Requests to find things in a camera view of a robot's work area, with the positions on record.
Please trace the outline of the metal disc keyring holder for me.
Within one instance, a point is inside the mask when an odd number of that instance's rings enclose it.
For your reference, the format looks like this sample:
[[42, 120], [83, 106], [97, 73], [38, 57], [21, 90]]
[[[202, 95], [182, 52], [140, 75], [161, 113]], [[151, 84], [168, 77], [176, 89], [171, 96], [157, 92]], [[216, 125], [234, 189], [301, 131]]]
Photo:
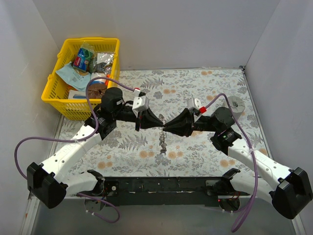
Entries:
[[[158, 118], [163, 122], [165, 123], [166, 120], [165, 120], [165, 117], [162, 115], [162, 114], [159, 114]], [[166, 154], [167, 152], [167, 144], [165, 142], [166, 140], [166, 137], [167, 137], [167, 134], [166, 132], [163, 131], [163, 128], [161, 127], [160, 128], [160, 132], [159, 132], [159, 146], [161, 147], [161, 150], [160, 150], [160, 153], [161, 154]]]

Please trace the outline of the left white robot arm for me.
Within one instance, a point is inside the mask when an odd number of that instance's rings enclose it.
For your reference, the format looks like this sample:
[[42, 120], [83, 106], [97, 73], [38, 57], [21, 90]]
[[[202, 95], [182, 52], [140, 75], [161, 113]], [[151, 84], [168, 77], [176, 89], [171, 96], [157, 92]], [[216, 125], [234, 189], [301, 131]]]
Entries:
[[39, 165], [27, 168], [27, 187], [49, 209], [59, 205], [72, 194], [86, 192], [100, 196], [105, 190], [104, 177], [95, 170], [87, 170], [75, 177], [67, 177], [69, 170], [91, 148], [98, 145], [114, 130], [118, 120], [135, 123], [135, 130], [162, 127], [163, 122], [149, 108], [149, 100], [136, 89], [135, 98], [125, 102], [122, 90], [106, 90], [101, 103], [74, 136], [73, 143], [65, 144], [53, 156]]

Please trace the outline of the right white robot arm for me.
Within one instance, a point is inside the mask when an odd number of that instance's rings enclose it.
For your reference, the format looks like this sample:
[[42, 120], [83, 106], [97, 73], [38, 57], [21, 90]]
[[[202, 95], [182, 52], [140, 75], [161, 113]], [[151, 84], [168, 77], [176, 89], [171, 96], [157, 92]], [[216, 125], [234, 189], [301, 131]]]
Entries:
[[285, 218], [294, 219], [313, 199], [308, 174], [300, 167], [291, 169], [279, 164], [260, 151], [253, 151], [247, 141], [232, 129], [235, 123], [231, 111], [218, 108], [210, 116], [194, 119], [194, 114], [185, 108], [163, 130], [178, 136], [190, 136], [193, 131], [214, 132], [211, 138], [214, 147], [254, 171], [261, 177], [257, 197], [270, 203]]

